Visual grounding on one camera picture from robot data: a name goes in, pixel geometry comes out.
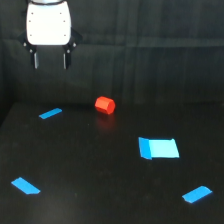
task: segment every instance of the black wall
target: black wall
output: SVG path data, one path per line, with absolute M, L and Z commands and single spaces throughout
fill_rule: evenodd
M 39 47 L 40 67 L 16 40 L 24 0 L 1 0 L 3 72 L 14 100 L 93 103 L 224 99 L 222 0 L 68 0 L 84 41 L 63 70 L 61 47 Z
M 3 122 L 5 116 L 7 115 L 11 104 L 12 98 L 10 98 L 8 92 L 8 84 L 5 80 L 5 74 L 3 73 L 3 53 L 2 53 L 2 33 L 0 26 L 0 124 Z

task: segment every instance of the red block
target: red block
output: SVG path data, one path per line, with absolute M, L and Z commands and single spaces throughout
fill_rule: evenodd
M 112 99 L 99 97 L 95 103 L 96 110 L 105 114 L 112 114 L 115 109 L 115 103 Z

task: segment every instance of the blue paper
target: blue paper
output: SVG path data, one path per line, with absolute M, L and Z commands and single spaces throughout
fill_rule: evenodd
M 152 158 L 179 158 L 179 152 L 174 139 L 149 140 Z
M 152 159 L 149 148 L 149 140 L 145 138 L 138 138 L 141 157 L 145 159 Z
M 189 203 L 194 203 L 195 201 L 205 197 L 206 195 L 212 193 L 212 191 L 210 189 L 208 189 L 207 187 L 201 186 L 185 195 L 183 195 L 182 197 L 184 198 L 185 201 L 189 202 Z
M 62 110 L 59 109 L 59 108 L 56 108 L 54 110 L 51 110 L 51 111 L 48 111 L 48 112 L 46 112 L 44 114 L 39 115 L 39 117 L 41 117 L 42 119 L 46 119 L 46 118 L 51 117 L 51 116 L 53 116 L 55 114 L 58 114 L 60 112 L 62 112 Z
M 38 194 L 40 193 L 40 190 L 34 187 L 32 184 L 25 181 L 23 178 L 18 178 L 14 181 L 12 181 L 12 184 L 23 191 L 25 194 Z

